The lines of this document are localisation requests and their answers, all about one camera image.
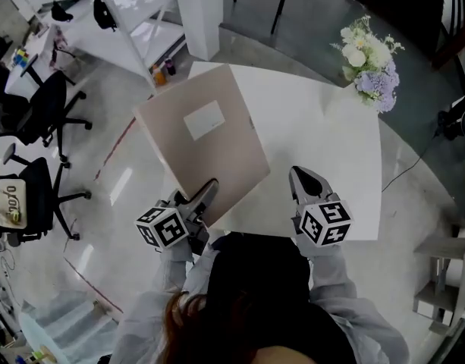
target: purple flower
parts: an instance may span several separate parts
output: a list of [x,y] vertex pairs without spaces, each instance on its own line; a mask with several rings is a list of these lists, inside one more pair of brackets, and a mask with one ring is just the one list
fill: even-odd
[[359,92],[367,94],[375,109],[379,112],[387,112],[393,109],[396,96],[394,89],[399,85],[399,75],[396,66],[389,61],[382,71],[362,71],[354,80]]

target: white box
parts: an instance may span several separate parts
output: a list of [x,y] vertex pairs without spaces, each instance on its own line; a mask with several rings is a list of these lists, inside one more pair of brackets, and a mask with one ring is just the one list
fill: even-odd
[[187,227],[175,208],[153,207],[134,224],[148,244],[161,249],[169,248],[188,236]]
[[345,201],[324,202],[305,207],[300,229],[316,246],[331,246],[345,241],[352,224]]

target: bouquet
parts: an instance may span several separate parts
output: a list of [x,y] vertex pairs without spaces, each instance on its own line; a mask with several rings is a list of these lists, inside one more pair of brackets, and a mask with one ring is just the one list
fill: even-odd
[[342,67],[344,76],[354,82],[363,103],[382,113],[392,110],[396,102],[394,89],[399,85],[399,75],[392,55],[404,47],[390,35],[377,39],[369,19],[366,15],[344,28],[340,32],[344,45],[332,46],[347,59],[349,65]]

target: hair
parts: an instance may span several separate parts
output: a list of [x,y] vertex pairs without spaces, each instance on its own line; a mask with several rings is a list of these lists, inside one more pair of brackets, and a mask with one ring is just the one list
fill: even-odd
[[159,362],[163,364],[250,364],[257,348],[247,328],[251,302],[247,295],[237,298],[229,311],[211,313],[205,308],[206,294],[189,298],[176,293],[165,309],[166,346]]

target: dark green floor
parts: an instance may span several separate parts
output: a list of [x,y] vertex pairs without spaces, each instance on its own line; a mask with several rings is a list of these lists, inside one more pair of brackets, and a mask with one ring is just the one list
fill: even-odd
[[[279,0],[224,0],[223,27],[258,40],[302,62],[326,79],[339,85],[344,63],[330,43],[339,42],[340,30],[369,13],[354,0],[286,0],[273,36],[269,35]],[[395,28],[372,16],[371,28],[379,36],[391,34],[406,50],[395,56],[401,84],[393,111],[381,115],[413,149],[426,150],[436,127],[436,114],[448,109],[463,95],[454,62],[440,71],[431,69],[429,60]],[[465,140],[448,142],[439,137],[424,156],[427,165],[459,206],[465,217]]]

